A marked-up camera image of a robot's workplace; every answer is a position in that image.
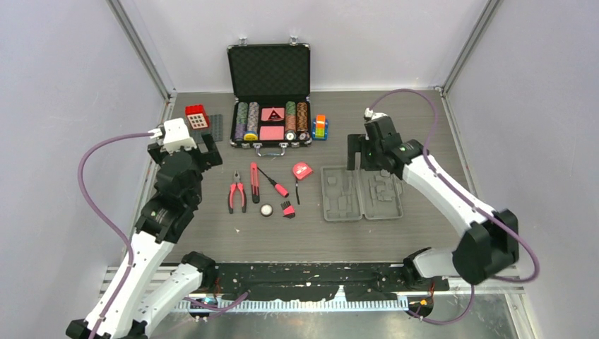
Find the red black utility knife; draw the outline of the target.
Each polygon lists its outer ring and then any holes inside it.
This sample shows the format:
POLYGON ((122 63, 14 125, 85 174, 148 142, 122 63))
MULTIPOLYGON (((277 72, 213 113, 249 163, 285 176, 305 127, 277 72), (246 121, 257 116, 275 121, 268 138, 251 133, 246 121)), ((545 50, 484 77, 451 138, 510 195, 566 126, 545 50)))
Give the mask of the red black utility knife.
POLYGON ((252 202, 257 204, 260 202, 259 193, 259 171, 258 166, 255 162, 250 164, 250 176, 251 176, 251 199, 252 202))

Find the grey plastic tool case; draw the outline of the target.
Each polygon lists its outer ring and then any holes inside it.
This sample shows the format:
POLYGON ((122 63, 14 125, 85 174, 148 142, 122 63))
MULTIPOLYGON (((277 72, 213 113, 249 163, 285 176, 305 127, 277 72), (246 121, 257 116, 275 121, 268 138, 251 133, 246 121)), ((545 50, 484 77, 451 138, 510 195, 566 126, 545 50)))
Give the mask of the grey plastic tool case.
POLYGON ((320 175, 325 221, 396 220, 403 217, 403 185, 388 172, 325 166, 320 169, 320 175))

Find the red black bit holder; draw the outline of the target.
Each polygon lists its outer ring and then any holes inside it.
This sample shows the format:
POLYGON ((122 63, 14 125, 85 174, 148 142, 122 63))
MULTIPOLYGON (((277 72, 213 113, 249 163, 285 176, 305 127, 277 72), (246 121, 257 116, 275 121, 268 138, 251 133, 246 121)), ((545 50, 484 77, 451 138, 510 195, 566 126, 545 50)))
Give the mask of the red black bit holder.
POLYGON ((290 201, 284 201, 280 204, 280 206, 282 208, 284 218, 292 219, 296 216, 295 208, 290 201))

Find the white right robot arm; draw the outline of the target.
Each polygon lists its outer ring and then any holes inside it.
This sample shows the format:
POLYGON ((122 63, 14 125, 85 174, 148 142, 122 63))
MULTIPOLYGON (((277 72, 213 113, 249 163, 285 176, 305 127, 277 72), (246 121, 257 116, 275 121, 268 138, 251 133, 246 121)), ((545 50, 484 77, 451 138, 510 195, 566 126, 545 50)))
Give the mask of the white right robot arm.
POLYGON ((421 290, 432 278, 460 277, 471 285, 493 278, 519 259, 518 219, 483 203, 451 178, 416 140, 403 141, 389 117, 347 137, 347 168, 384 170, 418 190, 460 237, 454 248, 425 248, 403 261, 404 283, 421 290))

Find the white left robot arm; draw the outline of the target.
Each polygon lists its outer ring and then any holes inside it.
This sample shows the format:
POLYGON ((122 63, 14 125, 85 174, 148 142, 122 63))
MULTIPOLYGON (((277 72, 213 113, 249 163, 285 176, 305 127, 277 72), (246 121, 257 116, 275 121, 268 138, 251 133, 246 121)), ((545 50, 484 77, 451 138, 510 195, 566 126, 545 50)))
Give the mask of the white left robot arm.
POLYGON ((190 293, 209 292, 215 287, 215 261, 192 251, 156 290, 146 292, 156 270, 180 240, 202 202, 203 173, 223 163, 213 137, 205 133, 202 139, 207 147, 205 152, 187 131, 131 133, 101 141, 84 153, 77 172, 81 193, 93 211, 121 238, 126 253, 93 310, 67 326, 68 338, 150 338, 158 324, 190 293), (148 153, 159 169, 155 194, 142 207, 134 233, 128 237, 90 197, 83 171, 89 157, 100 148, 144 136, 152 139, 148 153))

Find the dark grey brick baseplate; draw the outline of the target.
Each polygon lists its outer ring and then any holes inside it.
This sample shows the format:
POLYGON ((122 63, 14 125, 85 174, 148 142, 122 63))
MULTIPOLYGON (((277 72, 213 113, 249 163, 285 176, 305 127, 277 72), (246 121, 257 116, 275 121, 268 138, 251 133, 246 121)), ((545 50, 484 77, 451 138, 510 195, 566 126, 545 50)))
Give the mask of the dark grey brick baseplate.
POLYGON ((221 114, 209 114, 208 120, 210 126, 206 129, 192 129, 190 136, 196 143, 202 144, 202 135, 210 134, 215 142, 223 140, 223 116, 221 114))

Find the colourful toy brick stack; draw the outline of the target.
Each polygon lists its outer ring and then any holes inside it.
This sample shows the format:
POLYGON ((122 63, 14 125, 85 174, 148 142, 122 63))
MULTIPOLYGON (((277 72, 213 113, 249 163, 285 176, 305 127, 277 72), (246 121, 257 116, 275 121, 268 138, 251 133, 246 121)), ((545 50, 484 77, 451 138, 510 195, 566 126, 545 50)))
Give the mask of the colourful toy brick stack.
POLYGON ((328 139, 328 119, 324 114, 318 114, 312 121, 312 138, 317 141, 328 139))

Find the red toy brick door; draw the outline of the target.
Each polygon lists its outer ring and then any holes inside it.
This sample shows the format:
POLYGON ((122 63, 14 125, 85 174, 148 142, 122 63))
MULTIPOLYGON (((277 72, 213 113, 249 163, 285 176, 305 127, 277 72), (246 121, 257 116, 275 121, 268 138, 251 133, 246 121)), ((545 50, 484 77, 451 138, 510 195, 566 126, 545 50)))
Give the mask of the red toy brick door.
POLYGON ((202 104, 186 106, 184 113, 189 126, 193 130, 203 130, 210 127, 210 119, 202 104))

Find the blue orange chip row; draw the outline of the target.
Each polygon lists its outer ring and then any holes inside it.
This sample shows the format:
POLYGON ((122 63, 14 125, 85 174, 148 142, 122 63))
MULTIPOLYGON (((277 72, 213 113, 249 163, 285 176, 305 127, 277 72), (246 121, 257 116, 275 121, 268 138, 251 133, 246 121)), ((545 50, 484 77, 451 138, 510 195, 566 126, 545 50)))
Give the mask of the blue orange chip row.
POLYGON ((259 139, 258 125, 259 125, 259 103, 250 102, 247 115, 247 127, 244 133, 244 141, 256 141, 259 139))

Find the purple green chip row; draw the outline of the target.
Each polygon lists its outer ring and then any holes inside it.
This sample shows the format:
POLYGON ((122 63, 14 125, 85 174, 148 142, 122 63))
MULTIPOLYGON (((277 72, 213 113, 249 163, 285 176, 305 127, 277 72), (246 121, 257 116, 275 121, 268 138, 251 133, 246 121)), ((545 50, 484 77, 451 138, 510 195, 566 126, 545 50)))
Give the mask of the purple green chip row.
POLYGON ((247 102, 239 102, 237 105, 237 115, 235 123, 234 141, 243 141, 247 131, 249 104, 247 102))

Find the red tape measure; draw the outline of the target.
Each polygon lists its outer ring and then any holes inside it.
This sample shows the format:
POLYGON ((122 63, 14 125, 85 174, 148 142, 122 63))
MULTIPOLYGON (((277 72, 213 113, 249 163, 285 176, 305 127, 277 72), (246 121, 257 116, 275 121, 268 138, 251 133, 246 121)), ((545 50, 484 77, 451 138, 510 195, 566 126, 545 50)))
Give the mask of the red tape measure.
POLYGON ((305 162, 298 162, 292 167, 292 173, 297 181, 306 179, 313 172, 313 169, 305 162))

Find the red card deck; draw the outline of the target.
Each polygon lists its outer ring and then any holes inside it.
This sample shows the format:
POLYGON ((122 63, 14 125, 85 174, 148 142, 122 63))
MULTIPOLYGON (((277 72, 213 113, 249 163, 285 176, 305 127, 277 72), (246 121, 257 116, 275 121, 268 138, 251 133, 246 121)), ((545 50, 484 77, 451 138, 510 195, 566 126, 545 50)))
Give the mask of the red card deck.
POLYGON ((285 139, 284 126, 261 126, 259 129, 260 141, 279 141, 285 139))

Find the black electrical tape roll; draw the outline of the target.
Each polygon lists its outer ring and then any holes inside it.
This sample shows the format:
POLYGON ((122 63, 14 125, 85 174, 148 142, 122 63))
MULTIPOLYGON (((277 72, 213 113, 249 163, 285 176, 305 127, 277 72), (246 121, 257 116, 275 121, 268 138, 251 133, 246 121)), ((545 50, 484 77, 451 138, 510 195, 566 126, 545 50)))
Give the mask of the black electrical tape roll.
POLYGON ((265 203, 261 205, 259 211, 262 216, 270 217, 273 214, 273 206, 271 204, 265 203))

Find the black poker chip case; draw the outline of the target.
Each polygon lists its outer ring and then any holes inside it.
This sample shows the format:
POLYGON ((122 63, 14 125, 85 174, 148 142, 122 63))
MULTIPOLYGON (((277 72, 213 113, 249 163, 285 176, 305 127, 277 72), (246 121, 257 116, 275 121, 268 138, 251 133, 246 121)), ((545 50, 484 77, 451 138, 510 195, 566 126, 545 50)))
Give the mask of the black poker chip case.
POLYGON ((232 113, 229 144, 233 148, 252 149, 258 155, 266 154, 268 148, 279 148, 277 156, 282 156, 288 148, 305 148, 313 143, 311 116, 311 46, 298 42, 292 37, 282 44, 247 44, 241 40, 227 47, 227 60, 230 69, 235 104, 232 113), (259 125, 284 126, 279 122, 261 122, 260 113, 264 107, 284 107, 288 101, 308 104, 309 138, 301 141, 234 141, 237 105, 239 102, 259 103, 259 125))

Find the red handled screwdriver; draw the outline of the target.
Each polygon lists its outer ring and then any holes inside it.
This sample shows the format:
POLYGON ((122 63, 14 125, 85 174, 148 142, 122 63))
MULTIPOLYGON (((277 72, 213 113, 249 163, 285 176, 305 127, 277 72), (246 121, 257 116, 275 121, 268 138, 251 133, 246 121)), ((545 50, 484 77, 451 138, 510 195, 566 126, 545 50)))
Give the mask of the red handled screwdriver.
POLYGON ((283 198, 287 198, 289 196, 289 192, 288 190, 280 183, 278 183, 276 180, 272 179, 271 177, 269 177, 260 167, 257 168, 257 170, 262 173, 262 175, 270 182, 270 184, 273 186, 273 188, 283 197, 283 198))

